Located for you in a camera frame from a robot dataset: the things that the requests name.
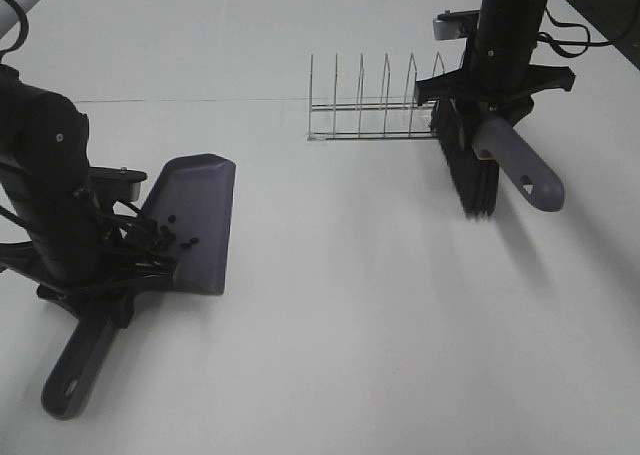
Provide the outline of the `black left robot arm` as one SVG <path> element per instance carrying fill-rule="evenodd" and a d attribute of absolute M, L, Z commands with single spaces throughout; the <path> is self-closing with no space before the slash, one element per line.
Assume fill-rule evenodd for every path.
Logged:
<path fill-rule="evenodd" d="M 136 207 L 146 175 L 91 166 L 89 119 L 67 97 L 1 67 L 3 218 L 26 242 L 1 246 L 1 267 L 38 285 L 39 297 L 83 317 L 106 312 L 127 327 L 136 296 L 164 285 L 175 267 L 170 232 Z"/>

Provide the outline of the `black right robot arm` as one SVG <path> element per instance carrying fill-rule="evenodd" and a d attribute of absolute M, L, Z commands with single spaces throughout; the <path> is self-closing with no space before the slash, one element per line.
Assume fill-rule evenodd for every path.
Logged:
<path fill-rule="evenodd" d="M 544 90 L 571 91 L 567 66 L 531 62 L 548 0 L 482 0 L 478 10 L 445 11 L 433 19 L 434 38 L 466 41 L 460 68 L 419 80 L 414 100 L 477 103 L 515 125 Z"/>

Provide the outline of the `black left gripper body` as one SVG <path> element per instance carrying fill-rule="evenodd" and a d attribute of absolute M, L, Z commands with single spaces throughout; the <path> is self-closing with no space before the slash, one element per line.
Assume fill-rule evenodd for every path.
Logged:
<path fill-rule="evenodd" d="M 77 319 L 98 311 L 124 329 L 133 318 L 137 295 L 174 287 L 175 261 L 154 264 L 125 260 L 104 276 L 69 285 L 52 277 L 31 242 L 20 242 L 1 245 L 1 269 L 36 282 L 39 299 L 63 308 Z"/>

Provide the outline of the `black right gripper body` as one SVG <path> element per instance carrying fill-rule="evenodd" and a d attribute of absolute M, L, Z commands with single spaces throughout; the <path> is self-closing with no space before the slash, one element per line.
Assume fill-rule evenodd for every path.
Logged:
<path fill-rule="evenodd" d="M 515 84 L 500 84 L 499 78 L 480 81 L 469 70 L 459 68 L 429 79 L 415 82 L 414 101 L 425 105 L 428 101 L 458 100 L 486 103 L 497 107 L 514 104 L 533 94 L 552 89 L 572 90 L 576 75 L 567 66 L 530 64 L 524 77 Z"/>

